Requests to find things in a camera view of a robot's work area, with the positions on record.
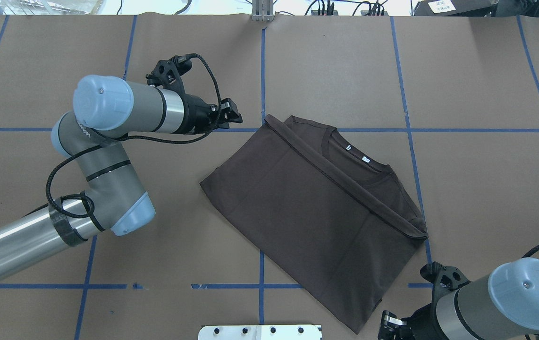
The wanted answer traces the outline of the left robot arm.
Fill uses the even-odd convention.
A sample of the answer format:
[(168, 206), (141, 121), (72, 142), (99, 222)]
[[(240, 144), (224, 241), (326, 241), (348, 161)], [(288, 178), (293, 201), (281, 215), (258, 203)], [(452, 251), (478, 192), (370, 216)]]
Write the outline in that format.
[(72, 110), (50, 137), (65, 159), (45, 183), (47, 204), (0, 228), (0, 281), (106, 230), (121, 236), (155, 216), (123, 142), (148, 133), (207, 137), (242, 123), (237, 105), (187, 94), (179, 76), (147, 84), (114, 76), (83, 77)]

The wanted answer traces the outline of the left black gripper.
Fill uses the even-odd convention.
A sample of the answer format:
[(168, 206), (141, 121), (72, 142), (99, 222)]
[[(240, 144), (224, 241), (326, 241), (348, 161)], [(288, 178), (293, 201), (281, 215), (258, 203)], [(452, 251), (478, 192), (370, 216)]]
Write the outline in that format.
[(196, 95), (186, 94), (184, 104), (181, 134), (204, 134), (214, 129), (230, 129), (232, 123), (243, 123), (242, 115), (231, 98), (222, 99), (219, 105), (212, 105)]

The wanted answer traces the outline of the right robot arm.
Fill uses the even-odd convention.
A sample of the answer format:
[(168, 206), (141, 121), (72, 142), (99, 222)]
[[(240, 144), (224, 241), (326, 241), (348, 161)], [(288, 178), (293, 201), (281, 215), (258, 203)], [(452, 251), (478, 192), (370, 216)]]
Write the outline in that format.
[(407, 318), (381, 315), (379, 340), (539, 340), (539, 259), (505, 263), (469, 280), (436, 261), (420, 273), (432, 300)]

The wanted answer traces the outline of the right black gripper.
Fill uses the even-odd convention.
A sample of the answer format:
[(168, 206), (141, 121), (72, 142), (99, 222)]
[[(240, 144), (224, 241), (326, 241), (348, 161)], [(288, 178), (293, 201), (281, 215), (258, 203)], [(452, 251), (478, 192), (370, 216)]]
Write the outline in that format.
[(433, 305), (419, 308), (412, 316), (404, 319), (398, 319), (388, 310), (382, 311), (378, 340), (444, 340), (444, 338)]

